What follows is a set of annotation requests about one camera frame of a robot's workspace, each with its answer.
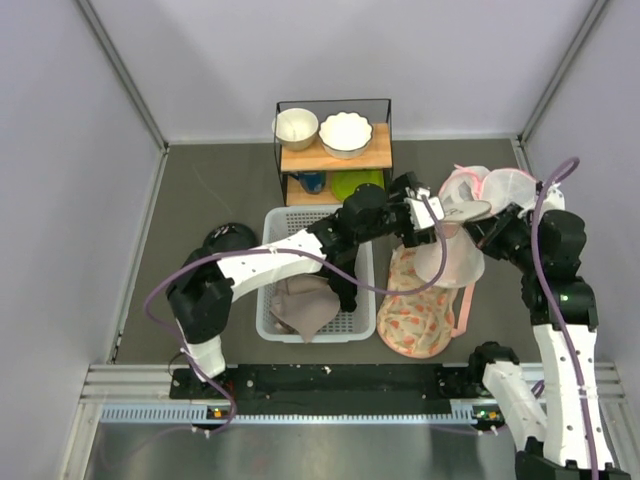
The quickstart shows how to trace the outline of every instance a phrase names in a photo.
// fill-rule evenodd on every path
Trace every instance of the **gray cloth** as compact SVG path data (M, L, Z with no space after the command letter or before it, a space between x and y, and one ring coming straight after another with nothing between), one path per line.
M276 284L271 313L283 324L295 329L305 343L340 311L340 299L325 278L297 275Z

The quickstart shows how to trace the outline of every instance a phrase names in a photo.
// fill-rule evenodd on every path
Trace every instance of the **black round object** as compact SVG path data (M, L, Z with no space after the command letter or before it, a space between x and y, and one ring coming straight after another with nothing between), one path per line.
M212 253L248 250L258 246L258 237L242 223L226 223L211 231L202 246Z

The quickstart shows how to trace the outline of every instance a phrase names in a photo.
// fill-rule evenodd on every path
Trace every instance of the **robotic arm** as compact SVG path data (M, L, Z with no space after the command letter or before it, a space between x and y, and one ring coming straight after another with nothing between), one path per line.
M334 214L284 240L258 248L274 251L295 248L311 253L354 276L358 246L395 234L407 247L436 241L434 221L421 198L429 199L436 218L445 217L437 197L419 184L413 173L396 179L387 195L381 188L363 185ZM576 276L579 255L586 243L584 222L562 210L546 212L539 227L541 257L556 302L579 352L585 385L581 393L570 362L570 352L538 282L531 248L531 217L515 204L464 228L477 248L495 259L506 259L522 272L522 298L531 313L534 336L545 372L547 415L528 389L519 361L509 348L485 344L471 355L467 381L483 385L505 416L518 453L519 480L583 479L591 466L581 395L590 407L601 480L629 479L612 466L599 415L594 374L594 346L598 318L595 297ZM185 264L211 255L206 247L194 251ZM332 270L307 257L246 255L203 265L176 280L167 297L193 361L214 377L225 369L219 334L224 330L232 302L269 283L302 273L319 273L340 298L343 311L356 308L356 287Z

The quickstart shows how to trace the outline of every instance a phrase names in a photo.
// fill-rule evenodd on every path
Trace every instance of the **white bowl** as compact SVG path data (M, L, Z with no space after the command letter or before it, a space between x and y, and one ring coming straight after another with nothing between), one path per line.
M271 130L284 147L294 151L304 150L316 138L318 117L304 108L290 108L273 119Z
M357 113L340 112L322 122L319 135L329 155L348 160L367 149L373 138L373 126Z

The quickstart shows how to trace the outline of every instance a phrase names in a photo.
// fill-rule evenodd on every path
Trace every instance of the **blue mug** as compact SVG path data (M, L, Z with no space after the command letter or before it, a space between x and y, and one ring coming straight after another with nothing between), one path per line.
M300 182L305 192L311 195L317 195L327 184L326 172L304 172L291 174L293 178Z

